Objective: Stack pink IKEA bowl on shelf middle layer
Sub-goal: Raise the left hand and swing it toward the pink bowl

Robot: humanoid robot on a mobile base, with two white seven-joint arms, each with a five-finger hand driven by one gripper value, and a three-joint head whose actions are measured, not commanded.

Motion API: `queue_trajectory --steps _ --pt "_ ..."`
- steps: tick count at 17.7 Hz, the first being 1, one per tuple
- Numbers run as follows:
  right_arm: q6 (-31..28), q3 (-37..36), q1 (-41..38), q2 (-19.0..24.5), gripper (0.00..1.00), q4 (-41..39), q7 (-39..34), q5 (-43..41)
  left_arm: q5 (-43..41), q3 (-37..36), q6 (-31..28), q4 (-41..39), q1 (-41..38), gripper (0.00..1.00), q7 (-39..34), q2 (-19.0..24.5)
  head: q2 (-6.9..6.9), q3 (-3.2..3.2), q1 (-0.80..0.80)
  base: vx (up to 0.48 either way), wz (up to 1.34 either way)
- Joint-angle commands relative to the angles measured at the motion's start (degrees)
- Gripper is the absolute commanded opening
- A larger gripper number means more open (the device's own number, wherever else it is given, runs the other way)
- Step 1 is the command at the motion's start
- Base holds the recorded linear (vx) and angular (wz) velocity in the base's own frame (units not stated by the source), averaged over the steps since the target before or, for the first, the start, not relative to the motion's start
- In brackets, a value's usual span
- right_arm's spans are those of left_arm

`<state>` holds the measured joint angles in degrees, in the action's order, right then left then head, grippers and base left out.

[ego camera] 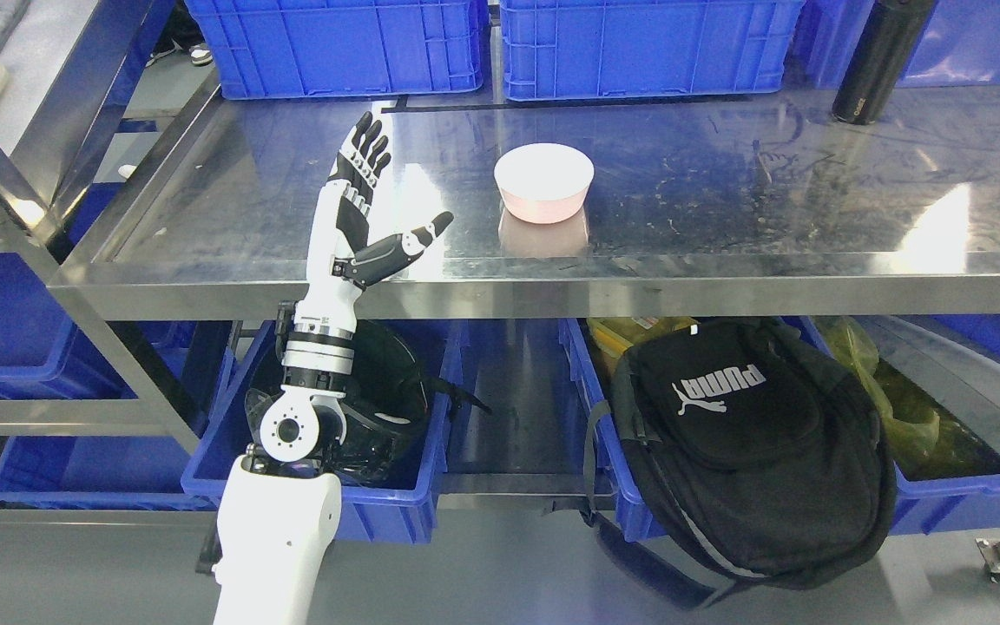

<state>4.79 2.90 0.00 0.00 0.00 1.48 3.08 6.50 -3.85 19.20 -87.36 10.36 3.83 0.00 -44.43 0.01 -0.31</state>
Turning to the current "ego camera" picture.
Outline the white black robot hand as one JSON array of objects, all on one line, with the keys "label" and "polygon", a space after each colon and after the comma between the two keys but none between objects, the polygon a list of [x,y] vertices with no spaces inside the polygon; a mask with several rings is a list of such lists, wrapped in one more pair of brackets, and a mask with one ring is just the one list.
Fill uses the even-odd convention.
[{"label": "white black robot hand", "polygon": [[306,296],[295,321],[353,332],[356,302],[365,289],[400,273],[453,222],[442,211],[421,227],[369,241],[369,211],[391,162],[384,123],[366,111],[346,132],[319,190],[306,257]]}]

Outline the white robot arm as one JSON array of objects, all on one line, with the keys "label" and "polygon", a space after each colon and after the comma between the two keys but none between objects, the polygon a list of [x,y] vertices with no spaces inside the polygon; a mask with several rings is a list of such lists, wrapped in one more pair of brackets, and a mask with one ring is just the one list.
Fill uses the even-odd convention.
[{"label": "white robot arm", "polygon": [[[356,316],[349,304],[301,300],[283,352],[281,394],[259,426],[260,446],[283,465],[345,435],[339,401],[352,368]],[[220,503],[222,555],[214,573],[217,624],[305,624],[326,550],[336,535],[342,485],[255,472],[252,452],[234,460]]]}]

